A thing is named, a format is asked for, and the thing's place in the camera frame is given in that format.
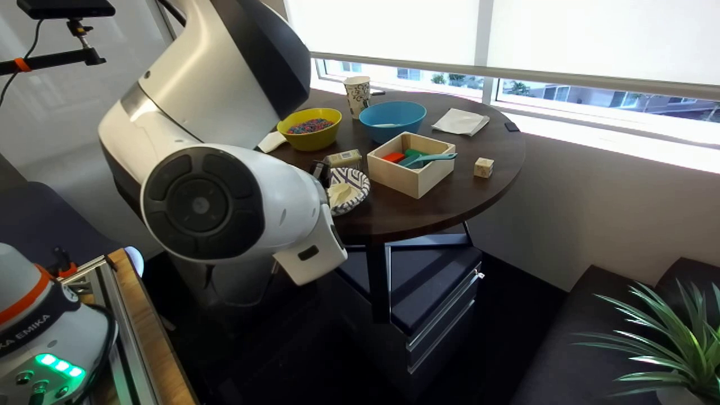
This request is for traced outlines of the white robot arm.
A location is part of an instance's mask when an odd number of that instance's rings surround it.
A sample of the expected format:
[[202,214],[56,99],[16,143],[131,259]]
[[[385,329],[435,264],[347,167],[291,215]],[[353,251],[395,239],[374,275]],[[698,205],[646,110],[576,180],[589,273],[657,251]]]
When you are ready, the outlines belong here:
[[[308,99],[308,49],[261,0],[174,0],[185,27],[107,113],[107,160],[137,188],[169,254],[275,260],[304,286],[347,260],[322,182],[256,143]],[[117,322],[0,246],[3,405],[72,405],[109,359]]]

